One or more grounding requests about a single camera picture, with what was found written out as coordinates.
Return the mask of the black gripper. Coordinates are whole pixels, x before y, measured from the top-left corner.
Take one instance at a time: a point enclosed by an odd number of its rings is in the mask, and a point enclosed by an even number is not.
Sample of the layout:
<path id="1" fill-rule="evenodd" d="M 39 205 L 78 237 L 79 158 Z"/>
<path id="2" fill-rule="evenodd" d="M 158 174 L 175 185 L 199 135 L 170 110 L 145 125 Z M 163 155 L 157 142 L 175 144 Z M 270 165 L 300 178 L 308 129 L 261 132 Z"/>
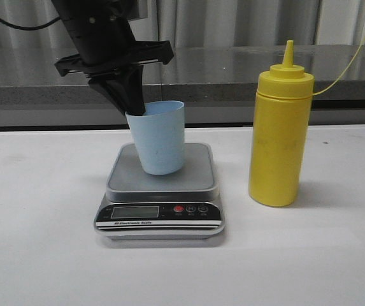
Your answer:
<path id="1" fill-rule="evenodd" d="M 122 114 L 143 115 L 143 66 L 168 64 L 174 53 L 169 41 L 137 41 L 130 20 L 143 18 L 143 1 L 53 1 L 78 53 L 55 63 L 59 74 L 92 75 L 91 89 Z"/>

